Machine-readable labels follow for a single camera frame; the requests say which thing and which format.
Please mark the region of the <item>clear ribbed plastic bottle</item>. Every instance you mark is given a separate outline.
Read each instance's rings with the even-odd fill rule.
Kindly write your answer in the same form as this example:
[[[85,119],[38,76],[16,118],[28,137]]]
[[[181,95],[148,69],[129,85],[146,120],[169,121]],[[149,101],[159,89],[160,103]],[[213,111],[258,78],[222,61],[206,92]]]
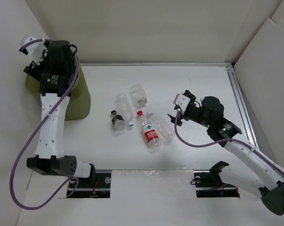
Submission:
[[[158,114],[148,111],[147,116],[150,120],[150,122],[155,126],[159,134],[161,135],[163,141],[165,144],[169,144],[173,141],[173,138],[175,137],[175,133],[173,129],[168,125],[164,119],[159,116]]]

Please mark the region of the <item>red label water bottle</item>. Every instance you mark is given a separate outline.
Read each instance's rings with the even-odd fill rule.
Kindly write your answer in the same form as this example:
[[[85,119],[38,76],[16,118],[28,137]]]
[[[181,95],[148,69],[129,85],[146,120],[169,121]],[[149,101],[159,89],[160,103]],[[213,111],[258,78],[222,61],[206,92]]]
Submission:
[[[143,111],[137,112],[137,120],[141,126],[142,134],[145,136],[150,153],[158,152],[161,148],[161,140],[153,124],[150,122],[147,116],[144,115]]]

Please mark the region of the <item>wide clear plastic jar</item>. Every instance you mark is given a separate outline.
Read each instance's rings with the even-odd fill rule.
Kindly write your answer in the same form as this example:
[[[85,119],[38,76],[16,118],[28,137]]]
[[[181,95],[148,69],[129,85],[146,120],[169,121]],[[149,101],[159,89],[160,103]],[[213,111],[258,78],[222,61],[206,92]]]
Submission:
[[[144,88],[142,87],[141,84],[137,83],[134,84],[131,89],[130,89],[130,96],[133,101],[133,103],[137,107],[143,107],[147,104],[148,102],[148,97],[145,93]]]

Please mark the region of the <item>clear bottle blue cap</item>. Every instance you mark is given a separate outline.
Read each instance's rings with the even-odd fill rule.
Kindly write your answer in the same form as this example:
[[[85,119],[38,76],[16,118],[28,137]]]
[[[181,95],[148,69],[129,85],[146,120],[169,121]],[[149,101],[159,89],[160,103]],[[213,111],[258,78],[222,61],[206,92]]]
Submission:
[[[115,103],[117,109],[119,110],[119,113],[123,117],[124,121],[127,123],[128,127],[132,128],[134,126],[134,114],[126,94],[117,94]]]

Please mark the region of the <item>black label small bottle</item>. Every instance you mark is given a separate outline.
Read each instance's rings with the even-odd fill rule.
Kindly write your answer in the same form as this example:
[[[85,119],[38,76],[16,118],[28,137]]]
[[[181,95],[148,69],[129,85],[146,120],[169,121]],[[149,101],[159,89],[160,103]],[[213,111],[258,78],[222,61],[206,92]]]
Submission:
[[[116,134],[122,134],[125,130],[125,121],[116,110],[111,111],[111,122]]]

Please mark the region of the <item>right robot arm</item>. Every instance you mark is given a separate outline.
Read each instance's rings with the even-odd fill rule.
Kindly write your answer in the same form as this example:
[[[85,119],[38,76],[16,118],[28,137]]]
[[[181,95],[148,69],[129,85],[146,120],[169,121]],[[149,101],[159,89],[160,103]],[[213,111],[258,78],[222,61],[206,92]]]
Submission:
[[[176,116],[170,116],[174,127],[182,125],[182,120],[193,121],[207,128],[211,143],[194,145],[178,139],[193,148],[203,148],[219,144],[240,159],[254,174],[236,173],[233,169],[216,169],[209,173],[213,185],[220,185],[226,178],[229,183],[259,197],[264,206],[272,213],[284,214],[284,168],[268,158],[253,145],[241,129],[224,117],[224,106],[218,98],[207,96],[200,102],[186,90],[177,94],[174,100]]]

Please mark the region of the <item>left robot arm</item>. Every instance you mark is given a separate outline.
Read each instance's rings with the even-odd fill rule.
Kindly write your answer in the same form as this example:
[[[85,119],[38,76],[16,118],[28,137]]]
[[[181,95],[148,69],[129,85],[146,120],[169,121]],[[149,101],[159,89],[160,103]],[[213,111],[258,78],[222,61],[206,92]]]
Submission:
[[[43,63],[32,63],[24,72],[39,81],[42,107],[38,126],[39,142],[34,157],[27,159],[27,167],[48,176],[78,177],[85,186],[96,182],[95,167],[64,154],[63,129],[65,114],[71,98],[80,96],[80,65],[72,44],[66,40],[50,42],[42,51]]]

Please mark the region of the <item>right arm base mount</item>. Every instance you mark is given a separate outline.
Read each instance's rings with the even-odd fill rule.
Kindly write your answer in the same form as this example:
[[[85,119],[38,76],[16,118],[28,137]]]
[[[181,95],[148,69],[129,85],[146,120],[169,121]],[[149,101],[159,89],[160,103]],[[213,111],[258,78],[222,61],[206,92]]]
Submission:
[[[194,178],[190,182],[196,189],[197,198],[239,198],[239,189],[231,184],[222,182],[220,173],[229,166],[219,161],[210,169],[194,169]]]

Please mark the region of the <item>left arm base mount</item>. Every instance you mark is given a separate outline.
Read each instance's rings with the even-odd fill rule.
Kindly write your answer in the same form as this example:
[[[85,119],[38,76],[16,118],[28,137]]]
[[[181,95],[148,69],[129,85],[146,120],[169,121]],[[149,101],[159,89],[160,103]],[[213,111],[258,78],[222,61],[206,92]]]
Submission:
[[[85,178],[78,180],[76,189],[75,182],[68,184],[67,198],[110,198],[111,170],[97,170],[93,184]]]

